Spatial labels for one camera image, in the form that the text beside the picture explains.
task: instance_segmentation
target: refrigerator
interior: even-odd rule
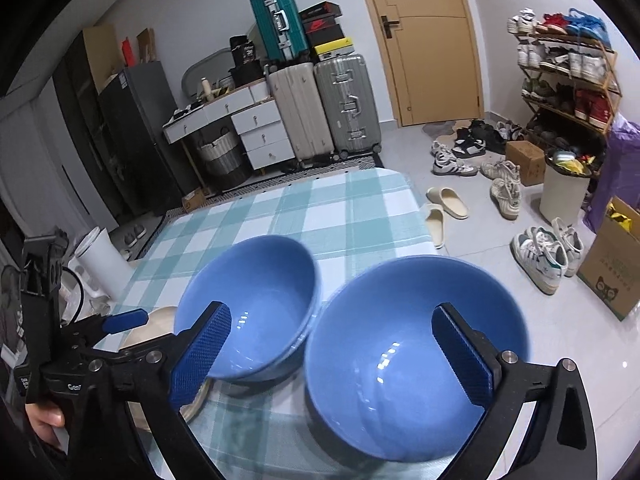
[[[98,99],[118,156],[135,175],[146,208],[161,215],[181,206],[182,197],[200,183],[182,144],[169,144],[162,130],[176,109],[162,64],[125,68]]]

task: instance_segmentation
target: blue gripper pad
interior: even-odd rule
[[[124,312],[117,316],[109,316],[105,318],[102,324],[102,330],[107,334],[119,334],[125,330],[131,330],[139,326],[146,325],[149,321],[148,314],[141,308]]]
[[[174,366],[169,404],[175,411],[193,402],[230,332],[231,312],[220,304]]]
[[[441,306],[431,316],[433,336],[472,404],[487,409],[494,398],[489,367]]]

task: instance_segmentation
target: bolt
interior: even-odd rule
[[[516,355],[516,352],[512,352],[511,350],[505,350],[504,352],[502,352],[502,359],[510,365],[516,364],[518,362],[518,356]]]
[[[162,352],[159,350],[152,350],[145,357],[146,362],[150,365],[156,364],[160,359],[162,359]]]
[[[90,372],[97,372],[100,368],[102,368],[102,359],[94,359],[89,363]]]
[[[575,370],[575,363],[571,361],[571,359],[562,359],[562,366],[568,372],[573,372]]]

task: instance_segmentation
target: human hand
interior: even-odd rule
[[[61,449],[60,441],[56,437],[53,428],[64,428],[65,416],[62,410],[50,400],[39,404],[27,404],[24,409],[36,435],[47,444]]]

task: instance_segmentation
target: green and white plaid tablecloth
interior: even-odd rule
[[[190,279],[242,240],[287,235],[318,261],[323,301],[371,266],[400,256],[435,254],[404,176],[375,169],[289,184],[176,219],[164,229],[116,313],[177,305]],[[101,347],[116,350],[123,335]],[[382,462],[337,438],[314,414],[303,371],[277,384],[212,387],[191,431],[229,479],[437,478],[450,458],[428,464]],[[155,444],[158,474],[172,478]]]

